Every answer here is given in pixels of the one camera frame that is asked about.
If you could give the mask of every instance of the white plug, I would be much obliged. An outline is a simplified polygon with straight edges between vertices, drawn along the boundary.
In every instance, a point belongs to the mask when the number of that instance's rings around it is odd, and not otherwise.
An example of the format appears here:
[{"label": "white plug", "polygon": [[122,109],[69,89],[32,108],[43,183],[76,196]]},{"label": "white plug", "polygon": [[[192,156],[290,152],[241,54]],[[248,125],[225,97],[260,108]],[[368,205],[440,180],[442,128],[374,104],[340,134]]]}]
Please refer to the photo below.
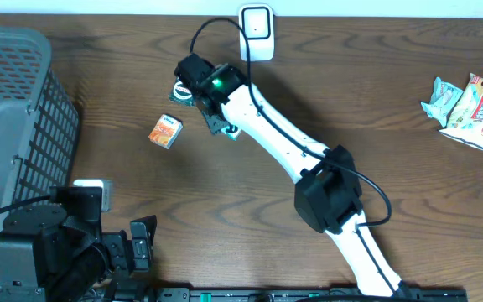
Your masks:
[{"label": "white plug", "polygon": [[113,182],[102,179],[78,179],[74,180],[74,186],[101,188],[101,211],[109,212],[112,208]]},{"label": "white plug", "polygon": [[[249,40],[251,61],[271,60],[275,50],[273,10],[267,4],[247,4],[240,8],[239,24]],[[241,59],[247,61],[245,40],[240,33]]]}]

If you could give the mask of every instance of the cable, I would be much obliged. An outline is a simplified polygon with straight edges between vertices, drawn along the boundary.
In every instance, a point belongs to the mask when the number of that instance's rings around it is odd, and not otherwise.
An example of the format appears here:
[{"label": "cable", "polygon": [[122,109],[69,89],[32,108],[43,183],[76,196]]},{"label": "cable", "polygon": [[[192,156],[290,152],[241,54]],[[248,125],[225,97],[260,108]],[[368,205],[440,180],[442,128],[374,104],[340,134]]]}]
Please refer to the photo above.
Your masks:
[{"label": "cable", "polygon": [[359,225],[356,225],[356,234],[359,237],[359,239],[361,240],[362,246],[365,248],[366,253],[368,253],[368,257],[370,257],[370,260],[372,260],[372,262],[376,266],[377,273],[379,273],[382,276],[383,281],[385,281],[385,284],[388,286],[389,289],[391,289],[391,292],[394,293],[394,288],[392,287],[391,281],[389,281],[387,276],[385,276],[382,268],[379,266],[379,263],[376,261],[376,258],[374,257],[374,255],[372,255],[370,248],[368,248],[368,245],[366,244],[365,238],[362,237],[362,233],[359,230]]},{"label": "cable", "polygon": [[269,122],[269,124],[275,128],[275,130],[277,130],[277,132],[281,133],[281,135],[283,135],[290,143],[292,143],[294,146],[296,146],[297,148],[299,148],[301,151],[303,151],[304,154],[308,154],[312,157],[314,157],[315,159],[319,159],[321,161],[323,161],[324,163],[327,163],[331,166],[334,166],[336,167],[337,169],[341,169],[345,172],[348,172],[350,174],[353,174],[355,176],[357,176],[359,179],[363,180],[364,182],[366,182],[369,186],[371,186],[372,188],[374,188],[374,190],[382,197],[383,201],[385,202],[385,205],[387,206],[387,216],[379,221],[368,221],[368,222],[363,222],[363,223],[359,223],[357,226],[359,227],[374,227],[374,226],[380,226],[384,223],[387,223],[390,219],[391,219],[391,216],[392,216],[392,205],[391,205],[391,201],[388,199],[387,195],[385,194],[385,192],[382,190],[382,188],[380,188],[375,182],[373,182],[371,179],[369,179],[368,177],[366,177],[365,175],[353,170],[353,169],[350,169],[350,168],[347,168],[341,164],[338,164],[332,160],[329,160],[327,159],[326,157],[324,156],[321,156],[319,154],[317,154],[316,152],[310,150],[309,148],[307,148],[307,146],[303,146],[303,144],[299,143],[298,141],[296,141],[295,139],[293,139],[288,133],[284,132],[284,130],[282,130],[262,109],[262,106],[261,105],[258,105],[258,102],[252,92],[252,78],[251,78],[251,51],[249,50],[249,40],[247,38],[247,35],[245,34],[245,31],[240,27],[240,25],[232,20],[230,20],[229,18],[225,18],[225,17],[218,17],[218,18],[212,18],[206,22],[204,22],[200,28],[197,30],[197,32],[195,33],[195,35],[193,36],[193,39],[191,39],[191,44],[190,44],[190,53],[193,53],[193,48],[195,46],[195,41],[197,40],[197,37],[199,36],[200,32],[206,27],[208,26],[209,24],[211,23],[214,23],[214,22],[228,22],[230,24],[232,24],[233,26],[235,26],[241,33],[241,35],[243,36],[243,39],[245,40],[245,44],[246,44],[246,53],[247,53],[247,81],[249,82],[248,83],[248,86],[249,86],[249,95],[251,96],[251,100],[252,100],[252,103],[253,105],[255,106],[255,108],[257,109],[258,113],[260,113],[260,115],[262,115],[264,117],[264,119],[266,119],[267,122]]},{"label": "cable", "polygon": [[4,206],[4,207],[0,208],[0,214],[3,214],[4,212],[16,210],[16,209],[18,209],[22,206],[28,206],[28,205],[31,205],[35,202],[39,202],[39,201],[42,201],[42,200],[48,200],[48,199],[49,199],[49,195],[45,195],[45,196],[38,196],[38,197],[30,198],[30,199],[24,200],[24,201],[19,201],[19,202],[13,203],[10,206]]},{"label": "cable", "polygon": [[378,297],[365,295],[331,295],[299,299],[296,302],[331,302],[331,301],[358,301],[358,302],[423,302],[418,299],[405,299],[396,297]]},{"label": "cable", "polygon": [[95,291],[95,289],[90,288],[89,291],[91,291],[94,295],[93,296],[84,295],[83,297],[81,297],[80,302],[83,302],[83,301],[95,301],[96,302],[98,300],[98,293]]}]

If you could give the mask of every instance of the white wall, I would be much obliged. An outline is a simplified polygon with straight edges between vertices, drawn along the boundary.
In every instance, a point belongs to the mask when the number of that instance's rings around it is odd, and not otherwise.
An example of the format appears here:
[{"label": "white wall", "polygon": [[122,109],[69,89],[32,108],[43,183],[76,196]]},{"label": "white wall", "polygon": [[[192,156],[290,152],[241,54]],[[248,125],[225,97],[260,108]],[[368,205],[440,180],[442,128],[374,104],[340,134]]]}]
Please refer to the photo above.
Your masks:
[{"label": "white wall", "polygon": [[[0,13],[237,15],[247,0],[0,0]],[[267,0],[278,16],[483,18],[483,0]]]}]

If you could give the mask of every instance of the black clamp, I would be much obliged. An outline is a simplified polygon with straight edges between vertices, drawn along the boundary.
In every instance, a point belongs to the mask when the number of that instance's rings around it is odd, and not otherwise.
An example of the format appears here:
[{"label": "black clamp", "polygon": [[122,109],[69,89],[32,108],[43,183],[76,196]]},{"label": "black clamp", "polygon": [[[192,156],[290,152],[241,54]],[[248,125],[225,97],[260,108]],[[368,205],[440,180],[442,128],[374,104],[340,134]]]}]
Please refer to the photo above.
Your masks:
[{"label": "black clamp", "polygon": [[100,299],[110,302],[152,302],[156,301],[154,290],[146,281],[132,279],[112,280]]},{"label": "black clamp", "polygon": [[221,105],[227,104],[229,95],[247,83],[241,71],[228,64],[214,67],[197,54],[191,54],[178,63],[174,74],[190,90],[213,135],[232,126],[223,116]]},{"label": "black clamp", "polygon": [[127,239],[124,230],[102,235],[102,244],[110,255],[113,278],[128,278],[132,272],[146,273],[150,270],[157,224],[156,216],[130,222],[132,240]]},{"label": "black clamp", "polygon": [[[325,158],[355,170],[351,154],[340,145],[325,150]],[[301,175],[295,185],[296,211],[317,232],[342,233],[344,223],[362,211],[359,179],[323,161],[310,171],[304,169]]]}]

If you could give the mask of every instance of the plastic packaging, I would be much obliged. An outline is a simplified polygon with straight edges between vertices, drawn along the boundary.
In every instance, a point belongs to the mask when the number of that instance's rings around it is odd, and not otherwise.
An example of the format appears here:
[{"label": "plastic packaging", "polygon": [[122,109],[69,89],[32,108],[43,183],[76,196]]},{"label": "plastic packaging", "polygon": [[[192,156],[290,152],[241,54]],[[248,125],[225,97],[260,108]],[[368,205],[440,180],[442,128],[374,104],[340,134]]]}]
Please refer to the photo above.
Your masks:
[{"label": "plastic packaging", "polygon": [[173,89],[169,94],[169,100],[187,107],[195,106],[195,99],[193,98],[191,91],[185,88],[184,84],[182,84],[182,81],[178,77],[176,78]]},{"label": "plastic packaging", "polygon": [[420,105],[428,117],[435,118],[442,127],[446,127],[447,116],[462,94],[463,91],[460,88],[443,82],[437,77],[434,82],[434,93],[429,104],[421,102]]},{"label": "plastic packaging", "polygon": [[224,133],[231,140],[236,141],[240,136],[240,134],[242,133],[242,130],[234,125],[229,125],[227,127],[222,128],[221,133]]},{"label": "plastic packaging", "polygon": [[470,82],[450,115],[442,134],[483,150],[483,79],[470,74]]}]

